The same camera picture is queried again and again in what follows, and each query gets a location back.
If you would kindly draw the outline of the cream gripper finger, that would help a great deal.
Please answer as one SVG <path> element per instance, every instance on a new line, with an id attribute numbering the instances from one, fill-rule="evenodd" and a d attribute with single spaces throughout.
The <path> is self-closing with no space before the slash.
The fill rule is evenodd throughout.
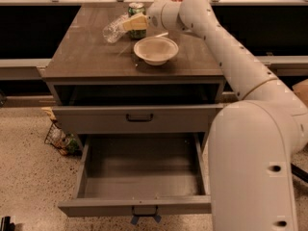
<path id="1" fill-rule="evenodd" d="M 148 27 L 147 16 L 143 13 L 136 13 L 122 22 L 125 31 L 145 30 Z"/>

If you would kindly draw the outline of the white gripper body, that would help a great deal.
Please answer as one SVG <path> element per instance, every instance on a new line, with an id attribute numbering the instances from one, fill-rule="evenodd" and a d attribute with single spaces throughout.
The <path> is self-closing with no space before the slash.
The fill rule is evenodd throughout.
<path id="1" fill-rule="evenodd" d="M 164 29 L 162 15 L 165 5 L 165 1 L 154 1 L 153 4 L 147 9 L 146 15 L 148 19 L 148 24 L 151 27 L 156 29 Z"/>

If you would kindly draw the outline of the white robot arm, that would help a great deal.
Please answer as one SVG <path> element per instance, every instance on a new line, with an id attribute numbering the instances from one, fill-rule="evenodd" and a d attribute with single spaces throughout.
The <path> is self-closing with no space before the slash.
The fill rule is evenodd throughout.
<path id="1" fill-rule="evenodd" d="M 208 137 L 214 231 L 298 231 L 291 156 L 308 142 L 308 109 L 218 22 L 208 0 L 154 2 L 125 30 L 192 32 L 237 95 Z"/>

